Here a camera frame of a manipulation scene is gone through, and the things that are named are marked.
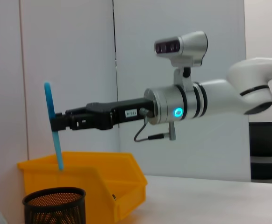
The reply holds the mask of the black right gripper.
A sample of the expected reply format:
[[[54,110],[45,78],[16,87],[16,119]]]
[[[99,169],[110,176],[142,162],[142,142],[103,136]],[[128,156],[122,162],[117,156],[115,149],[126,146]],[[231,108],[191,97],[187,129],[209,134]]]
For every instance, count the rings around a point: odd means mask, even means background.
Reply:
[[[112,129],[114,125],[144,119],[140,109],[144,108],[150,112],[154,111],[152,100],[137,98],[131,100],[117,101],[112,103],[89,103],[86,107],[66,110],[64,114],[57,114],[51,118],[51,130],[62,131],[67,128],[76,131],[89,129],[86,112],[93,114],[90,123],[99,130]]]

